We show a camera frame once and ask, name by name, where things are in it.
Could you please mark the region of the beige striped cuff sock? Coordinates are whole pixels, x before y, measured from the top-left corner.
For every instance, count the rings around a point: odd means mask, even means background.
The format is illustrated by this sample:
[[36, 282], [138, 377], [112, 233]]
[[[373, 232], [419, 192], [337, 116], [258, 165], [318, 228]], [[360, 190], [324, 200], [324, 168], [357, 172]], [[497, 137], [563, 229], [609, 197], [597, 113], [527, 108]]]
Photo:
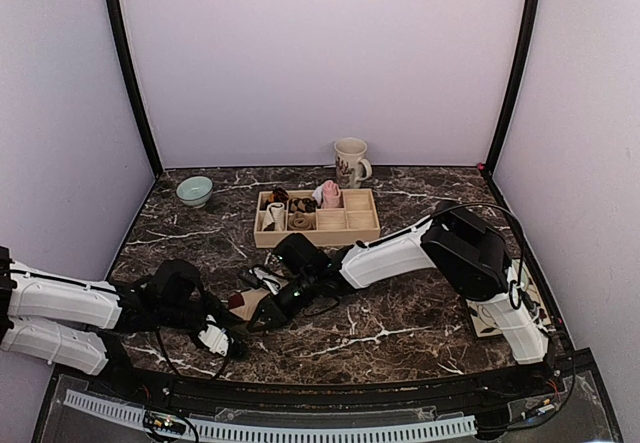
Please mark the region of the beige striped cuff sock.
[[227, 301], [227, 309], [234, 316], [231, 321], [233, 326], [257, 321], [258, 307], [260, 303], [269, 299], [272, 293], [265, 289], [246, 289], [241, 292], [233, 293]]

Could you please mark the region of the wooden compartment organizer box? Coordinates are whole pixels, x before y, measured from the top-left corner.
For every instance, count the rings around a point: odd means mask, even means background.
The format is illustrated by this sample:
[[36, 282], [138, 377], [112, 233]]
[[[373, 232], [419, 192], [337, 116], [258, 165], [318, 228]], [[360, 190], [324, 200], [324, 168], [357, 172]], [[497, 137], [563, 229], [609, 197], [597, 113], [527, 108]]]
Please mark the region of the wooden compartment organizer box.
[[303, 217], [310, 222], [307, 229], [292, 228], [292, 213], [286, 210], [283, 231], [264, 231], [262, 225], [271, 194], [272, 191], [261, 191], [258, 195], [253, 228], [257, 248], [274, 248], [290, 233], [302, 233], [318, 247], [341, 247], [356, 241], [370, 242], [380, 237], [380, 222], [370, 189], [345, 189], [338, 208], [320, 208], [310, 214], [305, 213]]

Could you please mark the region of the pink patterned long sock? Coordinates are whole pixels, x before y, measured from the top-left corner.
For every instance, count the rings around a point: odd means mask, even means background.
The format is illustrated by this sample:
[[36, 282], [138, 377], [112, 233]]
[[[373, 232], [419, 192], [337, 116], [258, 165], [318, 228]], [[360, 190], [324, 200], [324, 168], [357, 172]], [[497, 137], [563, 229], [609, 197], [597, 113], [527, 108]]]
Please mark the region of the pink patterned long sock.
[[342, 204], [342, 193], [339, 185], [333, 180], [326, 180], [312, 193], [317, 207], [321, 209], [337, 209]]

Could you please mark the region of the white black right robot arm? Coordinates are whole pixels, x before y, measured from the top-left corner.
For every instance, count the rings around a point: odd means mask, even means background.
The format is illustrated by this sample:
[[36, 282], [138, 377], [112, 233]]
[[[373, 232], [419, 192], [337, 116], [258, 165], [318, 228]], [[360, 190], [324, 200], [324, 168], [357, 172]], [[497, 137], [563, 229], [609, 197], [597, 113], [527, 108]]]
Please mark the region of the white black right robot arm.
[[549, 379], [543, 361], [549, 333], [540, 306], [526, 292], [523, 265], [508, 254], [504, 237], [473, 213], [473, 204], [440, 202], [434, 212], [373, 242], [357, 241], [328, 256], [306, 236], [293, 233], [274, 249], [291, 273], [276, 287], [276, 275], [256, 266], [242, 279], [267, 290], [253, 311], [250, 333], [284, 326], [320, 297], [338, 299], [382, 280], [415, 270], [436, 268], [458, 295], [484, 308], [522, 365], [510, 376], [521, 397], [534, 395]]

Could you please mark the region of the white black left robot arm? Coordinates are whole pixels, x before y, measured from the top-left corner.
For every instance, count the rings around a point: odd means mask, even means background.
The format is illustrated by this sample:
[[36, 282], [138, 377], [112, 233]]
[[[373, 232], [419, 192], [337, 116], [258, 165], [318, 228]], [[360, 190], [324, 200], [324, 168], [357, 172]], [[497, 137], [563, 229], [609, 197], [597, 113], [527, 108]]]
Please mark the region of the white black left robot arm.
[[1, 348], [88, 375], [120, 399], [141, 390], [118, 337], [158, 335], [163, 328], [225, 361], [241, 359], [246, 346], [235, 326], [241, 319], [202, 283], [191, 263], [166, 260], [133, 283], [75, 280], [22, 264], [1, 250]]

